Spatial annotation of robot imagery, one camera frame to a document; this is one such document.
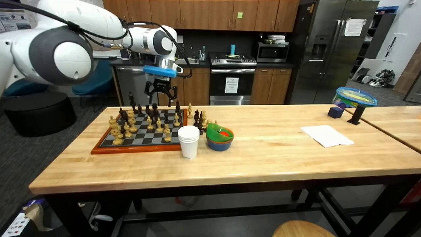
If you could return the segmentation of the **steel dishwasher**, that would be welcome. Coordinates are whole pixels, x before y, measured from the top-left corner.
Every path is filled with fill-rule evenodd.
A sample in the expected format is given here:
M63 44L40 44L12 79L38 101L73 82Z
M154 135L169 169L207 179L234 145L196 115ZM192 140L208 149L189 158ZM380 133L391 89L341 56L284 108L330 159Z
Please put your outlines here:
M155 93L152 102L145 93L146 82L153 82L154 77L143 72L142 66L117 66L116 76L122 98L122 105L129 106L129 93L134 95L136 104L143 108L145 105L152 106L152 103L158 103L158 96Z

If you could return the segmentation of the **steel refrigerator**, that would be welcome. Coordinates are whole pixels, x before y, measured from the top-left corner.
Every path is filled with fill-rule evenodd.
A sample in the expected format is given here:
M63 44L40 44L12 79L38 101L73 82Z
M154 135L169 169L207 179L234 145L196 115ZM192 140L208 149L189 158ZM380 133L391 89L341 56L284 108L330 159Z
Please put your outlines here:
M294 65L286 104L331 104L348 81L379 2L301 0L289 36L288 62ZM367 19L359 37L343 35L349 18Z

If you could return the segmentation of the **white paper sheet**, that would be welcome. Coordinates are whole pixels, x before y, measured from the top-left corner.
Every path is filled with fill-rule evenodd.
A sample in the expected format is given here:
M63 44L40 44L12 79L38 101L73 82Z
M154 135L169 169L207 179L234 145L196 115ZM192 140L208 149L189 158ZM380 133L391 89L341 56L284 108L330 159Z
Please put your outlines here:
M359 37L367 19L349 18L345 21L345 30L343 35L346 37Z

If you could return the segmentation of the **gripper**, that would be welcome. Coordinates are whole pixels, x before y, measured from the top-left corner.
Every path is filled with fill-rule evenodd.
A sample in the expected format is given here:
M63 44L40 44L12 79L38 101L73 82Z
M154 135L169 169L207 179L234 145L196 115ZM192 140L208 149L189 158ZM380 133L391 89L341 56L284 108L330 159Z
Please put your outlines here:
M155 93L166 93L168 97L168 107L171 107L172 102L177 99L178 87L171 86L171 77L156 76L154 82L146 82L144 93L149 99L148 104L153 104L153 97Z

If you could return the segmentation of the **stack of plastic bowls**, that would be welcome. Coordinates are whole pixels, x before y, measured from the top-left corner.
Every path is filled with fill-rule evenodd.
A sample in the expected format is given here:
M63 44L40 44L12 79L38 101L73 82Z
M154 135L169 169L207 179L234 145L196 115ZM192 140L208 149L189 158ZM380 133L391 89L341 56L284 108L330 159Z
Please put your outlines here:
M225 137L222 136L219 131L226 131L231 136ZM206 129L206 139L207 139L207 145L210 149L216 150L216 151L225 151L228 150L231 146L231 143L234 139L234 133L232 130L220 126L216 123L209 123L207 125Z

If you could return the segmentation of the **wooden base cabinet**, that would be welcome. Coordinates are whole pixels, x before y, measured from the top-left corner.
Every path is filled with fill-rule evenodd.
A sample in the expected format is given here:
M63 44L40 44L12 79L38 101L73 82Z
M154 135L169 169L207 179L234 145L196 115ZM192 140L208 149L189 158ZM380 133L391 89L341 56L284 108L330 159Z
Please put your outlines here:
M171 85L178 88L177 99L180 106L210 104L210 69L193 68L189 78L176 77L171 79Z
M290 82L290 68L258 68L255 70L251 105L282 105Z

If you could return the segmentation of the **black stand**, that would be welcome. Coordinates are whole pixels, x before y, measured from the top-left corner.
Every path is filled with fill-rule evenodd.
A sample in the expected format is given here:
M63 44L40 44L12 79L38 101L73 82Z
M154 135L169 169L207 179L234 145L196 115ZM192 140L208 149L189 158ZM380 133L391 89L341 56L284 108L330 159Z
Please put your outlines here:
M353 124L353 125L358 125L358 124L360 124L360 119L361 119L361 117L362 117L362 114L363 114L363 112L364 112L365 108L366 108L366 105L364 105L364 104L359 104L359 105L356 107L356 109L355 109L354 113L352 114L351 119L349 119L347 122L348 122L348 123L351 123L351 124Z

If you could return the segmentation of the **wall poster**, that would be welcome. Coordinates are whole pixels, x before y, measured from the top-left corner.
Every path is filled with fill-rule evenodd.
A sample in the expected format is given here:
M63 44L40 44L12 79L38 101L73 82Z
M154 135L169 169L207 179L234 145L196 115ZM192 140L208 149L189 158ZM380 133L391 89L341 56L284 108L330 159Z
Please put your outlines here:
M0 33L31 29L36 26L36 18L33 13L23 9L0 8Z

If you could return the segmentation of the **bag with paper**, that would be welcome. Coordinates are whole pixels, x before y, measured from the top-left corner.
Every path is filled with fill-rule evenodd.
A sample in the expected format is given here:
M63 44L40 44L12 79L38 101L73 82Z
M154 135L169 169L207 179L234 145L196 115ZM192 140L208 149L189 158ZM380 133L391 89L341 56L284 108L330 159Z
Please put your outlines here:
M35 222L26 217L24 208L40 204L44 211L51 211L50 205L43 198L35 197L23 202L21 207L0 227L0 237L56 237L52 230L39 231Z

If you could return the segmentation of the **round blue rimmed tub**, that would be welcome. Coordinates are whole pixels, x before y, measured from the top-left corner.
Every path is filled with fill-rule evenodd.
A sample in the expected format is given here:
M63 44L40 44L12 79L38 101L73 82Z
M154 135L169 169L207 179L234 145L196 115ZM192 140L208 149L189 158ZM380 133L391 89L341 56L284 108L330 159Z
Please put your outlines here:
M365 93L364 91L339 87L336 90L332 103L342 109L346 109L356 108L359 104L365 105L366 107L375 107L378 101L371 94Z

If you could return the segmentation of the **blue block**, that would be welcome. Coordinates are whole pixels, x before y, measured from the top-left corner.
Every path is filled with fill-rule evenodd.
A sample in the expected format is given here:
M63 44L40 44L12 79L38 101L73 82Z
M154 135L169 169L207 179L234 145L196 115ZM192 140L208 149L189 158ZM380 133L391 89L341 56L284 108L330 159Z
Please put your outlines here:
M340 107L331 107L328 111L328 116L331 118L341 118L343 115L344 109Z

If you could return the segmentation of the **wooden table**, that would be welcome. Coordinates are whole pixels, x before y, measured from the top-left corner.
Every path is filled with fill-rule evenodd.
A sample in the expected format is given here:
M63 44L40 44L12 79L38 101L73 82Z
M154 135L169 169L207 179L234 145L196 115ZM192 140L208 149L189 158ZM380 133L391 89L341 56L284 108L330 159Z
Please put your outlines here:
M368 107L360 120L421 155L421 106Z

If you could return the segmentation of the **chess board with red frame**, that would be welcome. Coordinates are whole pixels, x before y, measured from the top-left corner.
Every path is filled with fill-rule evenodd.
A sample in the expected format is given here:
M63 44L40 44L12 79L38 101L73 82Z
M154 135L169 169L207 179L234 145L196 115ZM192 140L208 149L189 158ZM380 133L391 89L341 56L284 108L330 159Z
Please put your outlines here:
M156 125L154 125L153 130L148 130L147 126L148 123L146 121L147 116L146 113L143 112L143 117L138 117L138 114L135 114L136 123L135 126L138 128L137 132L132 133L132 137L130 138L123 138L123 142L121 145L113 145L112 142L114 140L113 135L111 135L110 127L101 137L101 139L97 142L94 148L91 151L91 154L118 154L118 153L130 153L130 152L157 152L157 151L173 151L173 150L181 150L181 145L178 138L178 130L187 125L188 118L187 118L187 109L181 109L181 126L174 127L174 114L176 113L176 108L164 108L158 109L159 111L159 118L162 122L162 128L164 129L164 111L168 110L169 113L169 128L171 130L172 140L170 142L164 141L164 131L162 133L156 132ZM123 127L125 121L120 120L120 114L114 118L117 120L119 126Z

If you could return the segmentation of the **round wooden stool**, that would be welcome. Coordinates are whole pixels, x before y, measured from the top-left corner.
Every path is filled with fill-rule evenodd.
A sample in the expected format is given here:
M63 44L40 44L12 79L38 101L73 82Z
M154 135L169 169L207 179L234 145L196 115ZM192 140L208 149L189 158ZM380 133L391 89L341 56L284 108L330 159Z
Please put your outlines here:
M278 226L272 237L336 237L334 234L311 222L291 220Z

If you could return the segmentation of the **white board panel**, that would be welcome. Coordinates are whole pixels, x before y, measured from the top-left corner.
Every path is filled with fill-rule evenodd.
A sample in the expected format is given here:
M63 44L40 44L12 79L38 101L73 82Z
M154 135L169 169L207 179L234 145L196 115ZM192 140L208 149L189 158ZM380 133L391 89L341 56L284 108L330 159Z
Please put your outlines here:
M378 66L378 72L387 69L392 70L397 75L396 63L400 50L405 46L408 33L393 33L385 38L385 49L381 49L378 59L381 61Z

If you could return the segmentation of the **teal chair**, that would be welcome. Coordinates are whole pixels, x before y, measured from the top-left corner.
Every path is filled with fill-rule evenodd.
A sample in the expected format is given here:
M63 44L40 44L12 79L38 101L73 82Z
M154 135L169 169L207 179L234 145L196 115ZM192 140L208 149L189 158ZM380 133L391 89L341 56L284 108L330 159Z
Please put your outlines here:
M77 85L72 86L72 92L80 96L80 105L82 105L83 96L106 95L110 97L112 81L112 67L109 60L99 60L96 69L90 78Z
M3 93L3 96L25 96L33 93L41 93L48 90L49 85L30 82L20 79L12 83Z

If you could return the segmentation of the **white paper sign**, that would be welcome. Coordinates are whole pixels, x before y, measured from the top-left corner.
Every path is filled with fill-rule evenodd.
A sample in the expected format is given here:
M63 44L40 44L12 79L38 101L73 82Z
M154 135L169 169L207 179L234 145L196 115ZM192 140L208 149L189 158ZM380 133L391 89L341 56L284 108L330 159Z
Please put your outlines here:
M238 77L227 77L225 82L224 93L237 93L238 91L239 78Z

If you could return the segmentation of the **row of wooden wall cabinets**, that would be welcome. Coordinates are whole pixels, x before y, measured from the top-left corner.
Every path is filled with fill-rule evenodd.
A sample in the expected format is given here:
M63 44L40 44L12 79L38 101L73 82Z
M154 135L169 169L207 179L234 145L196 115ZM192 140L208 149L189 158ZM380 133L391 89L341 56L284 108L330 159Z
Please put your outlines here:
M187 30L292 32L299 0L101 0L128 22ZM243 18L237 18L243 12Z

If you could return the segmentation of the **steel microwave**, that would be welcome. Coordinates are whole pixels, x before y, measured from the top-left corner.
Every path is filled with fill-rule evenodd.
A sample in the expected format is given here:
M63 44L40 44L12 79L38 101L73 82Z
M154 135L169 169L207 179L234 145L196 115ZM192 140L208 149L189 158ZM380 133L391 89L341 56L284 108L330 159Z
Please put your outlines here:
M285 63L289 48L288 42L282 44L259 42L254 49L254 58L257 63Z

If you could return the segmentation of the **small legged robot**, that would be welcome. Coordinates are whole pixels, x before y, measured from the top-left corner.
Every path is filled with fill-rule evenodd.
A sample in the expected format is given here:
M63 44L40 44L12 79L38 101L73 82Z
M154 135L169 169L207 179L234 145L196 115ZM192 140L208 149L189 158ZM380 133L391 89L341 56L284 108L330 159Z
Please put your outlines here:
M368 83L371 87L388 87L395 79L395 73L392 69L383 69L376 74L375 78Z

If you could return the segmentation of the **black round ottoman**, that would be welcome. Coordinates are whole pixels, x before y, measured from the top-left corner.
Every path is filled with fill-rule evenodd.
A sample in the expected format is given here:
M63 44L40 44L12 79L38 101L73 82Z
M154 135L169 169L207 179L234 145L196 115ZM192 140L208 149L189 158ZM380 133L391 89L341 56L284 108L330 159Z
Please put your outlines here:
M68 95L43 92L20 96L3 104L6 117L23 137L40 137L72 126L77 116Z

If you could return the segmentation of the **steel stove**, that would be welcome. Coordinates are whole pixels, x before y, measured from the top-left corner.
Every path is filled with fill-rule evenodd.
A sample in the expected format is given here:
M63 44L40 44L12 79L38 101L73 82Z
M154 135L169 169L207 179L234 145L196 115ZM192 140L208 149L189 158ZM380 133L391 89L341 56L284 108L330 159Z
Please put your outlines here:
M249 56L209 53L210 105L249 105L257 61Z

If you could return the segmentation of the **stack of plates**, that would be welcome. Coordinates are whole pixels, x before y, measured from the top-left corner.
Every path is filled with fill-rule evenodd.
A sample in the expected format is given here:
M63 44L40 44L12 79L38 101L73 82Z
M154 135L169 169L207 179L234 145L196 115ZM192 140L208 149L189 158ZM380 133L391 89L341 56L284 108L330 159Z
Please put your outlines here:
M288 45L289 42L286 41L285 35L268 35L266 39L263 40L265 44L286 44Z

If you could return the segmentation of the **dark shelf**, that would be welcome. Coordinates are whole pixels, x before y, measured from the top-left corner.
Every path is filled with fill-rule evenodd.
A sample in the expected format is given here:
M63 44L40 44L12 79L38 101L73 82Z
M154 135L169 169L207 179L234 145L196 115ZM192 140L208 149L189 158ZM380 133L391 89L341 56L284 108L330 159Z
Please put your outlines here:
M350 76L353 76L357 72L359 66L361 66L365 59L375 59L377 57L395 20L398 8L398 6L383 6L376 9Z

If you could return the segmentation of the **stack of white paper cups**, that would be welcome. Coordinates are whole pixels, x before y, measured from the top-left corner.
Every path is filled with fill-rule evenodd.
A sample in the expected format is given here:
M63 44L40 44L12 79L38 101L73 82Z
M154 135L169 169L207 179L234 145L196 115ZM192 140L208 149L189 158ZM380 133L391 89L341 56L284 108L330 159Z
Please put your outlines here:
M183 126L178 130L178 138L183 157L194 159L197 156L200 130L192 125Z

